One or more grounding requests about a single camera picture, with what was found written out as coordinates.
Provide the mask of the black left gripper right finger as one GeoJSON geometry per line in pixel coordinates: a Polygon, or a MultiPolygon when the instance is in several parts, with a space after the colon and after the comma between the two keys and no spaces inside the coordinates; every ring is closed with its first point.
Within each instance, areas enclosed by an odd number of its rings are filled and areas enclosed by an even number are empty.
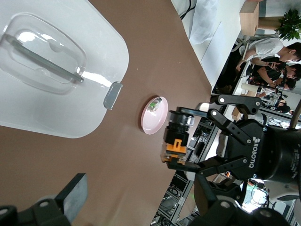
{"type": "Polygon", "coordinates": [[[287,220],[277,211],[257,208],[251,213],[243,210],[237,201],[227,196],[216,196],[207,179],[195,175],[194,198],[198,210],[204,210],[196,217],[194,226],[288,226],[287,220]]]}

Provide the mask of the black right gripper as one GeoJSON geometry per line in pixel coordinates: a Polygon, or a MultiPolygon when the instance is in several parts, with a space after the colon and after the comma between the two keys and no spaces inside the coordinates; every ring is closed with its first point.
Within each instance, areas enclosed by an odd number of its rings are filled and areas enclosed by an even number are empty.
{"type": "Polygon", "coordinates": [[[177,107],[184,115],[208,118],[223,132],[217,154],[199,163],[176,159],[168,161],[173,170],[193,172],[204,177],[230,171],[238,180],[258,178],[280,183],[299,183],[301,164],[301,133],[293,129],[263,126],[256,120],[237,124],[219,112],[220,107],[233,105],[240,113],[255,115],[261,100],[258,97],[237,95],[211,96],[209,103],[199,103],[195,109],[177,107]]]}

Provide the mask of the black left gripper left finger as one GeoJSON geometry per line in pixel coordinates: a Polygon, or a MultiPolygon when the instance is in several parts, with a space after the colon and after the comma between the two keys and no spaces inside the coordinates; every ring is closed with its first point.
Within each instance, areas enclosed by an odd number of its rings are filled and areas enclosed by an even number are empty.
{"type": "Polygon", "coordinates": [[[85,204],[87,196],[87,175],[78,173],[54,198],[41,199],[23,211],[18,211],[13,205],[1,206],[0,224],[70,226],[85,204]]]}

